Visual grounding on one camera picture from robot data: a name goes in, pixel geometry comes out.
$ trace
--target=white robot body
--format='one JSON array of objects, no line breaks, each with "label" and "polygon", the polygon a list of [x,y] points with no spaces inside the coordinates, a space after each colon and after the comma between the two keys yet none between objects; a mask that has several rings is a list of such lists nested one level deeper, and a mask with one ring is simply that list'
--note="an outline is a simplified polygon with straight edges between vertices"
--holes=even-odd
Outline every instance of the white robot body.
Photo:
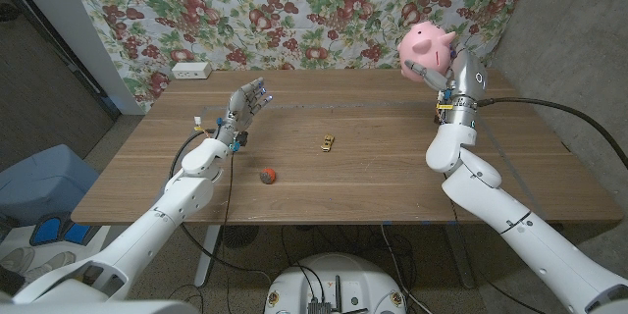
[{"label": "white robot body", "polygon": [[[405,313],[399,286],[390,275],[367,260],[349,254],[325,253],[307,257],[300,260],[299,264],[312,269],[321,279],[330,310],[323,309],[321,313],[338,309],[337,299],[340,300],[342,313],[359,309],[368,309],[368,313]],[[308,270],[303,269],[303,272],[320,303],[322,296],[318,280]],[[264,313],[308,313],[312,290],[303,272],[298,266],[293,266],[275,279],[266,297]],[[340,290],[337,290],[337,276],[340,278]]]}]

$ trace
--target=small toy car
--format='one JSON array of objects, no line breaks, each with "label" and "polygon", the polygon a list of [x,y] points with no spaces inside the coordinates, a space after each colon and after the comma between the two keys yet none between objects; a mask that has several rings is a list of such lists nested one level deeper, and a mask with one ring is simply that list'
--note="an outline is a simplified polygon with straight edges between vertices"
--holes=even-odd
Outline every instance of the small toy car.
[{"label": "small toy car", "polygon": [[332,149],[332,143],[334,143],[334,136],[332,134],[325,135],[325,142],[321,146],[323,152],[329,152]]}]

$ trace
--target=table top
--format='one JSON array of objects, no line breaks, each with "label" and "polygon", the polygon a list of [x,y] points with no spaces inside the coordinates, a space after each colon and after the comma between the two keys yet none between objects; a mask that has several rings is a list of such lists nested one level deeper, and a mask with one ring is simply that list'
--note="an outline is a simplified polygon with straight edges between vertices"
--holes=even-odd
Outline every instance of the table top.
[{"label": "table top", "polygon": [[[257,114],[248,144],[234,157],[228,222],[242,224],[421,224],[454,219],[425,152],[436,92],[399,70],[214,72],[175,80],[74,211],[87,225],[130,224],[161,192],[177,150],[192,133],[223,117],[231,93],[264,77],[274,100]],[[516,96],[489,70],[486,97]],[[534,109],[503,103],[480,109],[472,152],[501,173],[502,188],[548,221],[614,222],[623,217],[607,192]],[[325,134],[336,140],[323,152]],[[192,143],[194,147],[202,138]],[[209,205],[190,222],[222,224],[230,161]],[[260,182],[273,168],[277,180]],[[477,222],[457,207],[460,221]]]}]

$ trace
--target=black cable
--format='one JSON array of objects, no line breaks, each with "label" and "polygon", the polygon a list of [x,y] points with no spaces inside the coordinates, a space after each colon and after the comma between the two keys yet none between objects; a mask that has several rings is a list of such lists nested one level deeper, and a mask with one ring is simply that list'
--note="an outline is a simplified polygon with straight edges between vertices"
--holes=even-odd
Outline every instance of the black cable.
[{"label": "black cable", "polygon": [[305,269],[311,272],[312,274],[314,274],[314,276],[316,277],[316,280],[318,281],[318,285],[321,287],[321,302],[325,303],[325,292],[323,291],[323,282],[321,281],[321,278],[318,277],[318,275],[314,272],[314,270],[308,268],[307,266],[298,265],[298,267],[301,268],[301,270]]},{"label": "black cable", "polygon": [[358,251],[359,246],[357,245],[357,242],[349,239],[349,237],[346,235],[346,233],[344,232],[344,230],[342,229],[341,225],[336,225],[336,228],[338,229],[340,235],[342,236],[342,238],[344,238],[344,241],[346,241],[347,244],[349,244],[351,246],[351,253],[355,254],[356,251]]},{"label": "black cable", "polygon": [[203,297],[202,294],[195,294],[195,295],[191,295],[188,298],[186,298],[184,301],[189,303],[189,300],[192,298],[200,298],[200,314],[204,314],[205,313],[205,297]]},{"label": "black cable", "polygon": [[323,233],[323,231],[321,231],[321,229],[318,226],[314,226],[314,228],[321,235],[321,237],[327,242],[327,244],[331,245],[332,248],[334,249],[338,248],[331,240],[327,238],[327,236]]},{"label": "black cable", "polygon": [[619,146],[617,141],[615,141],[615,139],[612,137],[612,135],[602,125],[600,125],[600,123],[596,122],[593,118],[591,118],[588,115],[582,113],[581,111],[579,111],[577,109],[573,109],[571,107],[567,107],[567,106],[562,105],[562,104],[548,102],[548,101],[541,100],[541,99],[519,98],[519,97],[502,97],[502,98],[482,99],[482,100],[478,101],[478,107],[486,107],[486,106],[491,105],[491,104],[502,103],[502,102],[537,104],[537,105],[541,105],[541,106],[546,106],[546,107],[559,109],[559,110],[561,110],[563,112],[567,112],[567,113],[575,115],[576,117],[578,117],[578,118],[584,120],[585,122],[589,123],[589,125],[594,127],[599,133],[602,134],[602,136],[610,144],[610,147],[612,147],[612,149],[615,151],[615,153],[617,154],[617,156],[619,157],[621,162],[624,164],[626,169],[628,169],[628,156],[626,156],[626,154],[621,149],[621,147]]},{"label": "black cable", "polygon": [[[471,267],[471,273],[473,273],[473,266],[471,264],[471,256],[469,255],[469,250],[467,249],[467,241],[464,238],[464,234],[462,233],[462,229],[460,229],[460,223],[458,223],[458,214],[455,211],[455,204],[453,203],[452,200],[449,201],[451,203],[451,210],[453,210],[453,218],[455,219],[455,225],[456,225],[456,231],[458,232],[458,235],[460,236],[460,239],[462,239],[462,248],[464,249],[464,253],[467,257],[467,259],[469,259],[469,267]],[[528,305],[524,302],[522,302],[521,300],[513,297],[512,295],[506,293],[503,289],[497,287],[495,284],[493,284],[489,278],[487,278],[486,275],[484,275],[484,273],[480,270],[480,269],[476,269],[477,272],[480,274],[480,276],[482,276],[482,278],[484,279],[484,281],[486,281],[489,285],[491,285],[492,288],[494,288],[496,291],[498,291],[499,293],[503,294],[505,297],[507,297],[508,299],[514,301],[515,303],[528,308],[529,310],[535,312],[535,313],[539,313],[539,314],[546,314],[544,311],[539,310],[531,305]]]},{"label": "black cable", "polygon": [[[187,140],[183,143],[183,145],[181,146],[181,148],[179,149],[179,151],[177,151],[177,154],[175,155],[175,159],[173,160],[173,163],[170,167],[170,174],[168,175],[168,179],[171,179],[173,177],[173,175],[175,174],[175,168],[177,167],[177,162],[179,161],[179,157],[181,157],[181,154],[183,153],[183,151],[185,150],[185,148],[189,145],[190,142],[192,142],[195,138],[201,136],[204,133],[212,133],[214,132],[213,129],[209,129],[207,131],[197,131],[195,133],[193,133],[190,137],[187,138]],[[234,180],[234,173],[233,173],[233,167],[234,167],[234,161],[233,161],[233,156],[232,155],[232,176],[231,176],[231,182],[233,183]],[[268,276],[267,273],[265,273],[262,270],[255,270],[255,269],[246,269],[246,268],[242,268],[233,264],[230,264],[226,261],[224,261],[223,259],[219,258],[218,256],[212,254],[209,250],[205,249],[205,247],[203,246],[203,244],[201,244],[198,240],[196,240],[196,238],[189,232],[189,230],[187,229],[187,227],[185,226],[185,224],[181,223],[181,228],[182,231],[185,233],[185,235],[187,236],[187,238],[189,238],[189,240],[200,250],[203,252],[203,254],[209,256],[210,258],[212,258],[213,260],[215,260],[216,262],[230,267],[232,269],[235,270],[239,270],[239,271],[244,271],[244,272],[254,272],[254,273],[258,273],[258,274],[263,274],[266,279],[268,279],[269,283],[271,284],[271,278],[270,276]]]},{"label": "black cable", "polygon": [[[286,241],[284,240],[284,228],[286,226],[282,226],[282,246],[284,247],[284,253],[286,254],[286,259],[288,260],[288,266],[292,266],[292,261],[290,260],[290,256],[288,254],[288,248],[286,247]],[[314,295],[314,287],[312,287],[312,283],[310,282],[310,279],[307,277],[307,275],[305,275],[305,271],[303,270],[303,267],[301,266],[301,264],[298,263],[298,260],[296,261],[296,265],[298,266],[299,269],[301,269],[301,272],[303,273],[303,276],[305,276],[305,280],[307,280],[307,284],[310,285],[310,290],[312,291],[312,297],[316,298],[316,296]]]},{"label": "black cable", "polygon": [[[227,217],[229,216],[229,205],[232,203],[232,189],[234,188],[234,156],[235,152],[232,153],[232,167],[231,173],[229,175],[229,194],[227,196],[227,208],[225,209],[225,221],[223,222],[223,259],[225,259],[225,227],[227,226]],[[227,278],[227,311],[229,314],[232,314],[232,308],[229,303],[229,273],[225,273],[225,277]]]},{"label": "black cable", "polygon": [[[382,238],[382,234],[375,234],[371,227],[368,227],[369,231],[371,231],[371,235],[367,239],[367,245],[362,249],[358,250],[355,255],[361,255],[365,252],[373,251],[373,250],[382,250],[385,252],[390,252],[388,246],[385,244],[384,239]],[[401,282],[407,288],[414,288],[416,282],[418,280],[418,268],[416,266],[416,262],[414,261],[414,251],[412,248],[412,243],[403,235],[392,235],[389,236],[391,242],[392,252],[395,257],[399,260],[398,266],[403,279]],[[407,262],[410,264],[409,266],[409,275],[407,274],[406,267],[403,265],[403,262]]]},{"label": "black cable", "polygon": [[173,295],[175,295],[175,293],[181,289],[181,288],[186,288],[186,287],[193,287],[194,289],[196,289],[196,291],[198,292],[198,294],[195,295],[191,295],[189,297],[187,297],[184,301],[189,301],[190,299],[194,298],[194,297],[200,297],[200,313],[204,314],[205,313],[205,297],[203,296],[203,292],[200,291],[200,289],[195,286],[195,285],[183,285],[183,286],[179,286],[177,288],[175,288],[175,290],[173,290],[170,295],[168,296],[168,299],[172,298]]},{"label": "black cable", "polygon": [[168,180],[170,180],[175,175],[175,168],[177,167],[177,162],[179,162],[179,157],[181,157],[181,154],[183,153],[185,148],[195,138],[201,136],[204,133],[205,133],[205,131],[197,131],[197,132],[193,133],[192,136],[188,137],[187,140],[183,143],[183,145],[181,145],[181,148],[179,148],[179,151],[177,151],[177,154],[175,155],[175,159],[173,160],[173,164],[170,166],[170,174],[168,175]]}]

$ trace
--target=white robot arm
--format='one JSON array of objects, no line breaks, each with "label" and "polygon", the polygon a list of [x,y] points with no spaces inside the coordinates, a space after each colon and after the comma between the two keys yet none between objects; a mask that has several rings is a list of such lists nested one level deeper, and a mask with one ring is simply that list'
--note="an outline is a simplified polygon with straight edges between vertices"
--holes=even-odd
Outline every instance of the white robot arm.
[{"label": "white robot arm", "polygon": [[[404,64],[417,74],[426,74],[416,63]],[[464,148],[475,145],[476,102],[484,96],[488,75],[466,50],[458,54],[451,68],[450,80],[439,78],[436,72],[427,72],[432,77],[425,77],[432,83],[430,87],[440,91],[439,107],[443,108],[439,116],[442,124],[426,159],[430,168],[446,174],[443,190],[447,196],[495,229],[569,312],[591,313],[625,298],[626,279],[588,258],[502,190],[497,170]]]},{"label": "white robot arm", "polygon": [[[42,276],[19,292],[13,302],[60,304],[124,299],[177,226],[209,203],[214,183],[222,175],[220,162],[236,150],[237,135],[272,99],[264,98],[265,93],[262,78],[236,91],[230,99],[227,118],[213,138],[206,138],[185,155],[182,168],[168,181],[164,194],[150,210],[103,251]],[[194,312],[183,304],[165,304],[174,305],[173,312]],[[24,312],[20,305],[6,308]]]}]

